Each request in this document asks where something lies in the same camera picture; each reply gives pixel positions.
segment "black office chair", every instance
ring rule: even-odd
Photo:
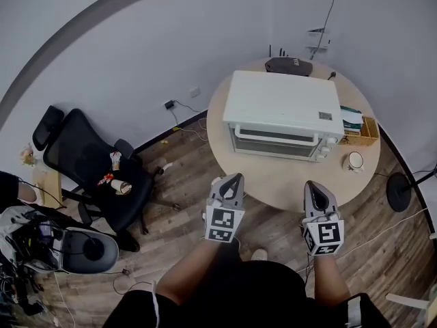
[[[33,142],[39,150],[46,148],[43,156],[46,165],[69,177],[84,190],[82,195],[62,190],[64,197],[80,202],[79,213],[84,224],[91,225],[94,219],[104,217],[117,235],[126,239],[126,228],[138,218],[141,233],[148,233],[142,217],[147,202],[180,209],[177,204],[151,200],[158,169],[154,174],[145,171],[142,160],[129,143],[120,139],[110,146],[104,142],[80,109],[73,109],[64,120],[63,117],[62,111],[50,106],[33,134]],[[111,171],[109,155],[115,151],[121,152],[122,157],[119,170]],[[107,183],[98,186],[109,172],[115,179],[132,185],[128,195],[117,195]],[[91,205],[99,210],[92,210]]]

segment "person's arm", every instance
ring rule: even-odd
[[[202,239],[192,252],[163,275],[156,286],[156,294],[178,305],[185,302],[203,279],[220,244],[220,242]]]
[[[314,297],[320,305],[333,308],[350,298],[346,281],[340,274],[334,255],[314,257]]]

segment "power adapter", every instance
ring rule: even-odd
[[[164,107],[166,110],[172,109],[175,106],[175,101],[170,100],[164,103]]]

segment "curved wall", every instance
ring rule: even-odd
[[[308,57],[305,31],[323,27],[332,0],[273,1],[275,50]],[[437,0],[335,0],[330,48],[315,56],[364,93],[412,172],[437,163],[436,11]],[[420,189],[436,225],[437,179]]]
[[[0,100],[38,49],[97,0],[0,0]]]
[[[49,105],[78,107],[109,143],[123,137],[133,146],[175,125],[167,100],[206,109],[224,77],[267,56],[269,2],[112,0],[109,8],[122,8],[62,45],[24,91],[0,132],[8,143],[0,169],[29,179],[18,154]],[[193,86],[201,89],[196,98]],[[194,113],[179,106],[175,114],[184,121]],[[73,185],[66,180],[63,187]]]

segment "round wooden table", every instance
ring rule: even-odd
[[[241,70],[265,72],[264,64],[269,59],[260,59],[241,67]],[[332,68],[312,61],[311,77],[327,79]],[[332,79],[337,87],[341,105],[358,109],[363,115],[375,117],[363,94],[337,72]],[[235,153],[226,138],[223,112],[231,77],[226,78],[215,91],[208,108],[208,139],[214,156],[226,174],[240,172],[244,176],[244,190],[257,200],[278,209],[303,213],[303,191],[306,181],[324,185],[337,198],[338,205],[355,198],[369,183],[380,157],[380,140],[370,147],[336,145],[321,163],[296,159],[283,159],[254,154]],[[341,164],[344,157],[353,151],[364,158],[364,172],[345,172]]]

